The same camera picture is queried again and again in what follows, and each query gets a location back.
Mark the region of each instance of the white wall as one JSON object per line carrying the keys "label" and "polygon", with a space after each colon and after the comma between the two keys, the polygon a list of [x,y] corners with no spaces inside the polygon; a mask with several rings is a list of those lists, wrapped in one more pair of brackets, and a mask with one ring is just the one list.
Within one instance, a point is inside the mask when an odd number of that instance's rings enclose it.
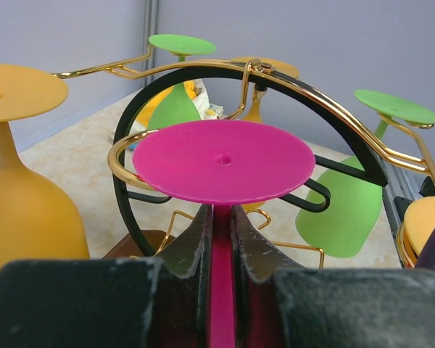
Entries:
{"label": "white wall", "polygon": [[[257,55],[296,65],[303,81],[372,129],[378,116],[354,98],[355,89],[377,89],[435,111],[435,0],[161,0],[157,24],[158,33],[212,41],[217,51],[210,57]],[[155,64],[172,60],[159,51]],[[237,107],[238,83],[205,83],[212,102],[231,111]],[[329,125],[296,101],[270,91],[263,103],[267,123],[349,151]],[[435,157],[435,129],[420,133]],[[389,129],[384,140],[418,154],[398,130]]]}
{"label": "white wall", "polygon": [[[57,73],[138,56],[144,6],[144,0],[1,0],[0,63]],[[61,107],[11,123],[19,150],[140,86],[102,72],[66,82],[70,95]]]}

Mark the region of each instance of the beige table surface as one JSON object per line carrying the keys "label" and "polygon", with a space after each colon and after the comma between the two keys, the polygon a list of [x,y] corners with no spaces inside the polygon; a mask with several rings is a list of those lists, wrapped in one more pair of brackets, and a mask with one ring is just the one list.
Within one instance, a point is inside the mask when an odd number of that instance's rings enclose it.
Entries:
{"label": "beige table surface", "polygon": [[[112,140],[109,137],[131,94],[90,117],[64,129],[58,134],[20,153],[23,162],[64,189],[77,204],[86,227],[91,256],[104,256],[127,233],[117,207],[112,185],[112,174],[107,166],[107,153]],[[308,144],[315,154],[340,161],[345,154],[314,144]],[[316,179],[325,169],[316,167]],[[308,188],[295,192],[306,196]],[[262,230],[271,240],[305,244],[296,231],[294,221],[298,209],[280,199],[262,206],[273,222]],[[166,230],[170,214],[179,209],[193,215],[198,205],[171,199],[165,204],[133,201],[133,209],[141,228]],[[255,225],[263,221],[252,216]],[[183,231],[189,221],[177,219],[173,234]],[[318,253],[281,248],[288,256],[307,266],[316,267]],[[326,257],[326,268],[395,268],[399,267],[397,252],[384,208],[360,253],[349,259]]]}

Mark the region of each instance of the pink stem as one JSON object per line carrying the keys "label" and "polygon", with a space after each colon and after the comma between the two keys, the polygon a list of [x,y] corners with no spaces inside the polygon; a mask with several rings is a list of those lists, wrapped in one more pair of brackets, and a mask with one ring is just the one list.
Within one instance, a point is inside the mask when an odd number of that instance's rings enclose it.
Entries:
{"label": "pink stem", "polygon": [[210,348],[234,348],[236,342],[230,229],[231,210],[232,206],[214,206]]}

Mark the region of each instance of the wooden base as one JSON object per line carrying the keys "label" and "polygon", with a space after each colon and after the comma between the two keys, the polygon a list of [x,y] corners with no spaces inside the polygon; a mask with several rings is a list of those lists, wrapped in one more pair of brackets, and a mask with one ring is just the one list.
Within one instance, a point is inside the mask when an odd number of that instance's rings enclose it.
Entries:
{"label": "wooden base", "polygon": [[[153,249],[157,250],[160,247],[162,240],[165,237],[165,232],[160,230],[143,230],[146,239],[150,242]],[[175,237],[170,236],[167,244],[170,244]],[[103,258],[112,259],[117,257],[130,257],[130,256],[145,256],[144,253],[138,248],[137,244],[133,241],[130,234],[121,239]]]}

